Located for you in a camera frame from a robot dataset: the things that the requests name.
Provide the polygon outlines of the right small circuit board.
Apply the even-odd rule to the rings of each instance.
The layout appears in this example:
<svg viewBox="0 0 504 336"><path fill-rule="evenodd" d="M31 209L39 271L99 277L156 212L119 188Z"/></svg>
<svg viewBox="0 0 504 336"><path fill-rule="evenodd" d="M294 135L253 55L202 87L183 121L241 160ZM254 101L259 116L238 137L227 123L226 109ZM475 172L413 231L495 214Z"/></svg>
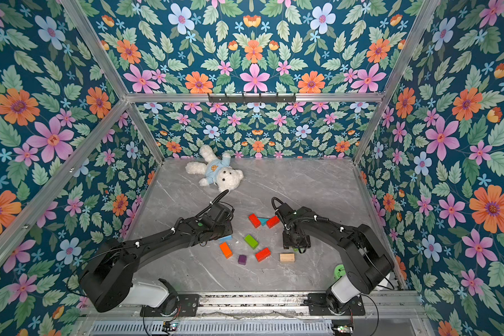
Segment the right small circuit board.
<svg viewBox="0 0 504 336"><path fill-rule="evenodd" d="M354 325L348 321L334 321L332 326L334 336L352 336Z"/></svg>

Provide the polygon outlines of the green block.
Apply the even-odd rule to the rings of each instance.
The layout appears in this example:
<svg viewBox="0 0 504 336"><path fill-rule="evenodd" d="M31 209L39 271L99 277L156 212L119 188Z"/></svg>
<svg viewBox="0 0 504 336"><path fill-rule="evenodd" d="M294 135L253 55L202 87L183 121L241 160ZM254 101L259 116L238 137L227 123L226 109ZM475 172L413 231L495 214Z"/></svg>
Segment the green block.
<svg viewBox="0 0 504 336"><path fill-rule="evenodd" d="M244 240L253 250L259 246L259 242L251 235L247 235Z"/></svg>

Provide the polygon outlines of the natural wood block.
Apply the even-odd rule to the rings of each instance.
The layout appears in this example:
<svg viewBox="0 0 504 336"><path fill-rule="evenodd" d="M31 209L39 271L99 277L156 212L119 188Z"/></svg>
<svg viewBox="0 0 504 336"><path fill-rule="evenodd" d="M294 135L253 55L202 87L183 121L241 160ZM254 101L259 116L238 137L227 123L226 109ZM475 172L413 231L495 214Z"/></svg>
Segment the natural wood block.
<svg viewBox="0 0 504 336"><path fill-rule="evenodd" d="M294 253L280 253L279 255L280 263L295 263Z"/></svg>

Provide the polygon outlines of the light blue block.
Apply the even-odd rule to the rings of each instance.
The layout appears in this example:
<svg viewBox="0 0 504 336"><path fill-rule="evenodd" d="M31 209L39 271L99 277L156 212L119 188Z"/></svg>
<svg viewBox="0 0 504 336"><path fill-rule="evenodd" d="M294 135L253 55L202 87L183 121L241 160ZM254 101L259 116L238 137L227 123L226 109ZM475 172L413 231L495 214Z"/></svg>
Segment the light blue block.
<svg viewBox="0 0 504 336"><path fill-rule="evenodd" d="M228 236L225 236L225 237L222 237L220 239L218 239L218 242L220 243L223 243L223 242L228 242L232 239L232 236L231 235L228 235Z"/></svg>

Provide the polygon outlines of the orange block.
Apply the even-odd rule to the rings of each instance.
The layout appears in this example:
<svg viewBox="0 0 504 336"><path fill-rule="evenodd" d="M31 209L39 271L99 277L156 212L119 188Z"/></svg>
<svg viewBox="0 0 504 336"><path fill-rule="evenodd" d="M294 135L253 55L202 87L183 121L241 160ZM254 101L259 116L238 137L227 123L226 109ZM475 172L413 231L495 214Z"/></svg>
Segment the orange block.
<svg viewBox="0 0 504 336"><path fill-rule="evenodd" d="M226 259L229 259L230 257L233 256L232 250L230 249L229 245L227 242L224 242L219 245L222 254L225 256Z"/></svg>

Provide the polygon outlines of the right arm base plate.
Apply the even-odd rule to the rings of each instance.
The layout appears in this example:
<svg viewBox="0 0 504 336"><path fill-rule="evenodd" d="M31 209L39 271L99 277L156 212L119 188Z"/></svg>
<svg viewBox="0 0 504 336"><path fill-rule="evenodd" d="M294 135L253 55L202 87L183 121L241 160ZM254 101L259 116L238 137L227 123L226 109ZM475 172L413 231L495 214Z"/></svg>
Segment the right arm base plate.
<svg viewBox="0 0 504 336"><path fill-rule="evenodd" d="M346 303L340 303L326 293L309 293L303 305L308 307L310 316L364 316L365 307L361 296L357 295Z"/></svg>

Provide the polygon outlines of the black hook rail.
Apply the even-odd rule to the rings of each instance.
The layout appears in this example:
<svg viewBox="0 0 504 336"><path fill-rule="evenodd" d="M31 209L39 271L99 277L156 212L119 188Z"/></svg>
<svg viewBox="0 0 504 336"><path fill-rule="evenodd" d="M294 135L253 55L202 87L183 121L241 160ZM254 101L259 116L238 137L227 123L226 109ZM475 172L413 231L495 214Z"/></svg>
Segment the black hook rail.
<svg viewBox="0 0 504 336"><path fill-rule="evenodd" d="M287 94L208 94L208 102L210 103L236 103L236 104L247 104L247 103L265 103L265 104L276 104L276 103L294 103L297 102L296 95Z"/></svg>

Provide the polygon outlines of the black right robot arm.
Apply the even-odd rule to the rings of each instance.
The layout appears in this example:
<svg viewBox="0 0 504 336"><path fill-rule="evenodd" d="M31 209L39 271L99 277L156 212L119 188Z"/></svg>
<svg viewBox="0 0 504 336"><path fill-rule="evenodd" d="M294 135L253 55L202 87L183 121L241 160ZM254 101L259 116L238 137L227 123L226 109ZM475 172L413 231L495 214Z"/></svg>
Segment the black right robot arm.
<svg viewBox="0 0 504 336"><path fill-rule="evenodd" d="M346 312L351 301L370 294L394 271L394 260L370 226L345 226L308 207L294 210L277 197L271 199L271 204L284 226L284 249L305 252L311 247L311 238L315 237L339 253L345 275L326 290L323 304L331 313Z"/></svg>

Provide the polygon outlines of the purple cube block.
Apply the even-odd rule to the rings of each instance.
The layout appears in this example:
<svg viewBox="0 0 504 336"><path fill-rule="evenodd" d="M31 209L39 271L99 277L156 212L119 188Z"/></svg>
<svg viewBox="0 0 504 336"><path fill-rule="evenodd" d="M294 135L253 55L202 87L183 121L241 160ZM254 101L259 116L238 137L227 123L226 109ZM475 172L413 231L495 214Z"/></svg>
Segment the purple cube block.
<svg viewBox="0 0 504 336"><path fill-rule="evenodd" d="M246 265L247 262L247 256L245 255L239 255L238 257L238 264L239 265Z"/></svg>

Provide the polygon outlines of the white teddy bear blue shirt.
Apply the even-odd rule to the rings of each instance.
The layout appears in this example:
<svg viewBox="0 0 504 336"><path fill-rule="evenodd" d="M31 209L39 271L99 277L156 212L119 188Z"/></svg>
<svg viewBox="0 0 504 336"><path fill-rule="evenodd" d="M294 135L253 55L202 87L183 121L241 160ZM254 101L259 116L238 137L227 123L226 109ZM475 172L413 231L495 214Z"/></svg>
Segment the white teddy bear blue shirt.
<svg viewBox="0 0 504 336"><path fill-rule="evenodd" d="M244 179L242 170L231 167L231 154L225 152L219 158L208 145L200 148L200 156L204 162L189 162L186 165L186 172L191 175L202 175L199 181L200 186L217 186L222 193L226 190L232 191L239 187Z"/></svg>

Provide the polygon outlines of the aluminium front rail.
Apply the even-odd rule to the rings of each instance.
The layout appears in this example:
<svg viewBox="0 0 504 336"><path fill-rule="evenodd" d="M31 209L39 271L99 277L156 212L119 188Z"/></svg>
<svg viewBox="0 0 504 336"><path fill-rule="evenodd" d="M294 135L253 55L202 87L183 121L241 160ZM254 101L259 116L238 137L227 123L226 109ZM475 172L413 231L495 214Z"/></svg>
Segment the aluminium front rail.
<svg viewBox="0 0 504 336"><path fill-rule="evenodd" d="M364 316L310 316L303 301L305 291L199 292L200 306L194 317L146 317L145 320L200 319L426 319L424 306L414 291L374 291L360 295Z"/></svg>

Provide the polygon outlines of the left small circuit board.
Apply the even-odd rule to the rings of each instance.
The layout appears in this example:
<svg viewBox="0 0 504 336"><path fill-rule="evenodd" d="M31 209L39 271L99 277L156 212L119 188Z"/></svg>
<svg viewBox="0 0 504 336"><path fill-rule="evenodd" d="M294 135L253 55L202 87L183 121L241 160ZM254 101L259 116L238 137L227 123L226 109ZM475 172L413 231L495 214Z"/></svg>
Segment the left small circuit board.
<svg viewBox="0 0 504 336"><path fill-rule="evenodd" d="M166 333L176 332L179 326L178 322L175 321L165 321L162 325L162 331Z"/></svg>

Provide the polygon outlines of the small circuit board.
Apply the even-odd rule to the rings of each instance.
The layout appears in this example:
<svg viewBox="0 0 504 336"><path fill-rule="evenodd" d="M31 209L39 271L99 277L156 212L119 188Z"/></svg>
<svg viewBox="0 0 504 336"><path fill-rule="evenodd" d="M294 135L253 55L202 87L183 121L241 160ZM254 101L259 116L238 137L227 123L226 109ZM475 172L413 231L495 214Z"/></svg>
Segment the small circuit board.
<svg viewBox="0 0 504 336"><path fill-rule="evenodd" d="M175 321L165 321L162 325L162 331L166 333L176 332L179 326L178 322Z"/></svg>
<svg viewBox="0 0 504 336"><path fill-rule="evenodd" d="M334 336L352 336L354 325L348 321L334 321L332 326Z"/></svg>

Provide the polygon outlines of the red block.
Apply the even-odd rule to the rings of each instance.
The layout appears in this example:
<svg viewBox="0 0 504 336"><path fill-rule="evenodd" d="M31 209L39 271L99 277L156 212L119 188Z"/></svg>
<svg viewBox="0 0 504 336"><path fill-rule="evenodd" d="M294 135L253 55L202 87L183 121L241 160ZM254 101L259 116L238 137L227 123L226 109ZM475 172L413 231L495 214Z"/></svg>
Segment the red block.
<svg viewBox="0 0 504 336"><path fill-rule="evenodd" d="M260 263L270 257L272 254L271 250L269 248L264 248L258 253L255 254L256 260Z"/></svg>
<svg viewBox="0 0 504 336"><path fill-rule="evenodd" d="M273 216L272 218L268 219L266 222L266 225L268 228L273 228L280 222L280 219L277 216Z"/></svg>
<svg viewBox="0 0 504 336"><path fill-rule="evenodd" d="M249 221L251 222L254 228L259 228L262 225L260 219L256 216L256 214L251 214L249 216Z"/></svg>

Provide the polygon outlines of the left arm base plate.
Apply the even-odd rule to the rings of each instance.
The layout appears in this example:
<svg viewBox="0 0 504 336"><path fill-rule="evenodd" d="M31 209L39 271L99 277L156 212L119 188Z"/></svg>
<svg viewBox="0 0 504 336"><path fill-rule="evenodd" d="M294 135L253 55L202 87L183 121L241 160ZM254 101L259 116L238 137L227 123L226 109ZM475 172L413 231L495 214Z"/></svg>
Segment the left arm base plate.
<svg viewBox="0 0 504 336"><path fill-rule="evenodd" d="M141 317L194 317L200 306L198 294L170 294L157 308L150 306L141 309Z"/></svg>

